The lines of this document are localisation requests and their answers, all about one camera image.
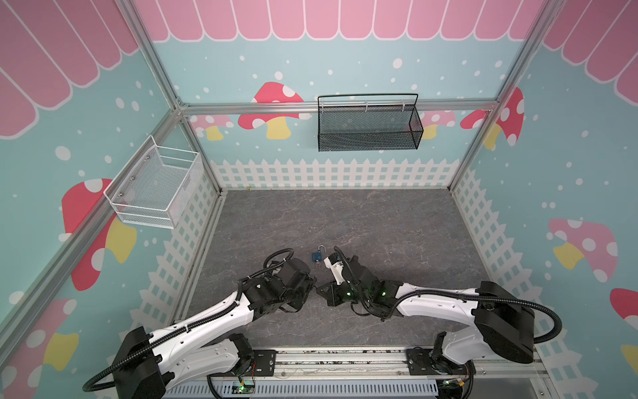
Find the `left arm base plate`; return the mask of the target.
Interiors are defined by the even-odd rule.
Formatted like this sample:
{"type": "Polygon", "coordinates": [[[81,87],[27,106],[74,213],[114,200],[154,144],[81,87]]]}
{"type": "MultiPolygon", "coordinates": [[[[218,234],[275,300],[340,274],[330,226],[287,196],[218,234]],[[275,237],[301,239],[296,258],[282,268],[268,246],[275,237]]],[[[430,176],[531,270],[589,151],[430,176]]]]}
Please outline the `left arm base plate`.
{"type": "Polygon", "coordinates": [[[228,372],[212,373],[213,377],[273,377],[277,360],[276,350],[255,350],[249,357],[242,357],[239,364],[228,372]]]}

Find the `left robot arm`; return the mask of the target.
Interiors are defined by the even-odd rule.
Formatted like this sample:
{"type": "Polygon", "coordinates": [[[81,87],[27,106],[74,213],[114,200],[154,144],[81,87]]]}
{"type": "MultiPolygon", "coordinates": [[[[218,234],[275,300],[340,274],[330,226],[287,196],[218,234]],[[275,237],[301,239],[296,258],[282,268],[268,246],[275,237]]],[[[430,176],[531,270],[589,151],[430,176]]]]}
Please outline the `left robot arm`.
{"type": "Polygon", "coordinates": [[[126,334],[111,366],[90,377],[83,392],[115,389],[120,398],[161,398],[196,375],[213,373],[217,364],[205,345],[227,332],[281,310],[295,314],[317,281],[293,249],[269,255],[262,269],[239,279],[226,299],[177,324],[126,334]]]}

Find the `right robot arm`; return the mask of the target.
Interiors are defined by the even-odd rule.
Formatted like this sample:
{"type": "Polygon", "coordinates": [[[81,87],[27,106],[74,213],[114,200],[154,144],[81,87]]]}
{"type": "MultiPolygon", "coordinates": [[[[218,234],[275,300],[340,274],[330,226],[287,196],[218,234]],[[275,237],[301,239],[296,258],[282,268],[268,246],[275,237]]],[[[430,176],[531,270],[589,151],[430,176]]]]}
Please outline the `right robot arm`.
{"type": "Polygon", "coordinates": [[[325,257],[334,277],[317,293],[328,306],[360,304],[362,317],[382,321],[393,317],[429,317],[463,324],[457,332],[440,332],[430,350],[431,367],[451,373],[479,358],[497,355],[510,362],[533,362],[535,345],[551,341],[563,330],[563,321],[550,308],[515,298],[492,281],[476,289],[430,289],[400,281],[381,280],[357,256],[348,258],[339,248],[325,257]]]}

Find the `blue padlock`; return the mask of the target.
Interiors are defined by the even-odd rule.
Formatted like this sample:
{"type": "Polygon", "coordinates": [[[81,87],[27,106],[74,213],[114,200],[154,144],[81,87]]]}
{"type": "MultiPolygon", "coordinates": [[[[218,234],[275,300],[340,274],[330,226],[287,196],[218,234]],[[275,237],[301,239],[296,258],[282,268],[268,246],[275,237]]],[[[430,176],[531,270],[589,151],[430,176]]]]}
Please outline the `blue padlock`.
{"type": "Polygon", "coordinates": [[[327,249],[323,244],[320,244],[317,249],[312,252],[312,262],[315,265],[321,264],[327,255],[327,249]]]}

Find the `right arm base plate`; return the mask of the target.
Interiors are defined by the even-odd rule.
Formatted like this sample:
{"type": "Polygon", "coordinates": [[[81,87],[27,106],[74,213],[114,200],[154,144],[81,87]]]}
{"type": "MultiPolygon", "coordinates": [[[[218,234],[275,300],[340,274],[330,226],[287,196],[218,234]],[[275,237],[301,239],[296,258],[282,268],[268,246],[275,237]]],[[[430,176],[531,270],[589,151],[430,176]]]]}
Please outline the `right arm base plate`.
{"type": "Polygon", "coordinates": [[[412,347],[405,351],[411,376],[466,376],[465,365],[450,361],[432,349],[412,347]]]}

